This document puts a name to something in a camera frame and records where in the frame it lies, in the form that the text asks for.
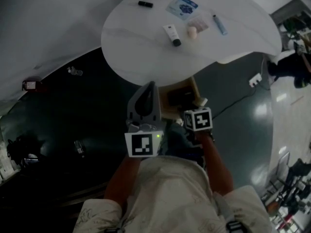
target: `round table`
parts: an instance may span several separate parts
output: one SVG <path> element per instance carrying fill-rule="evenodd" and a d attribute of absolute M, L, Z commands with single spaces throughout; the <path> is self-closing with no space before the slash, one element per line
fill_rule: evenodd
<path fill-rule="evenodd" d="M 108 16 L 102 31 L 102 50 L 110 67 L 129 82 L 155 81 L 170 85 L 194 75 L 215 61 L 249 52 L 281 53 L 281 38 L 270 16 L 252 0 L 191 0 L 198 8 L 187 20 L 166 11 L 173 0 L 123 0 Z M 200 15 L 209 26 L 196 39 L 187 23 Z M 228 31 L 222 35 L 213 15 Z M 174 47 L 164 25 L 174 24 L 182 42 Z"/>

